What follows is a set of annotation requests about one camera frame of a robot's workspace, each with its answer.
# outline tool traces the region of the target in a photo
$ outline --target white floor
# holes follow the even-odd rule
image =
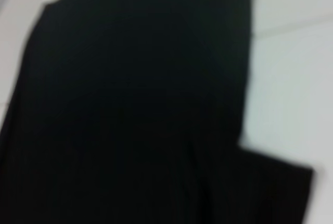
[[[0,11],[0,118],[26,38],[47,1],[52,0],[7,0]],[[242,145],[316,168],[307,224],[333,223],[332,2],[253,3],[251,80]]]

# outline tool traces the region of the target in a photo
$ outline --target black cloth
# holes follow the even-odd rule
[[[0,133],[0,222],[301,223],[312,170],[237,146],[250,2],[46,5]]]

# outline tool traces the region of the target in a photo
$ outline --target dark textile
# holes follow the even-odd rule
[[[0,222],[300,224],[312,171],[237,146],[250,1],[46,5],[0,134]]]

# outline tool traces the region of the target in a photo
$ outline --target black garment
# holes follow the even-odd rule
[[[312,171],[237,148],[250,0],[60,0],[0,134],[1,223],[301,223]]]

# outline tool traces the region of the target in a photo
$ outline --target tile grout line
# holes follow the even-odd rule
[[[298,23],[286,24],[286,25],[283,25],[281,27],[276,27],[276,28],[264,30],[264,31],[259,32],[257,34],[253,33],[252,36],[255,39],[264,39],[264,38],[269,38],[269,37],[275,37],[277,35],[287,34],[287,33],[293,32],[293,31],[313,27],[315,25],[327,23],[327,22],[330,22],[330,21],[333,21],[333,14],[327,15],[327,16],[324,16],[324,17],[321,17],[321,18],[316,18],[316,19],[312,19],[312,20],[306,20],[306,21],[298,22]]]

